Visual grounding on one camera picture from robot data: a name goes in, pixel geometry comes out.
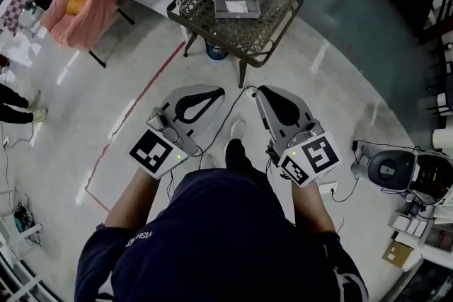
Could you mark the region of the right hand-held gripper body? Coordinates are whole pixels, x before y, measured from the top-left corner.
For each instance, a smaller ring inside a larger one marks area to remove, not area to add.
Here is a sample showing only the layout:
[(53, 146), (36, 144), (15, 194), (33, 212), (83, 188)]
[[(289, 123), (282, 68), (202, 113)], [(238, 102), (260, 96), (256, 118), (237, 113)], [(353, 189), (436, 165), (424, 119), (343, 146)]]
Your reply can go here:
[(266, 153), (281, 170), (281, 176), (298, 187), (306, 187), (342, 163), (332, 134), (317, 119), (293, 134), (279, 133), (278, 138), (270, 140)]

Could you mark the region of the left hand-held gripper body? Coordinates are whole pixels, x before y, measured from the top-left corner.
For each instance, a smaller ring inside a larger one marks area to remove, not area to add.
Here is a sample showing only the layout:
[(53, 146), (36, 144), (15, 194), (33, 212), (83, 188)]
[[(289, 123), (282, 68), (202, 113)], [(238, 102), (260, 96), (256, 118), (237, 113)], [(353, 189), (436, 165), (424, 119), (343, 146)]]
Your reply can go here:
[(192, 119), (198, 110), (198, 106), (191, 106), (171, 113), (170, 108), (153, 108), (129, 156), (150, 176), (162, 178), (197, 153), (198, 147), (190, 138), (193, 130), (183, 119)]

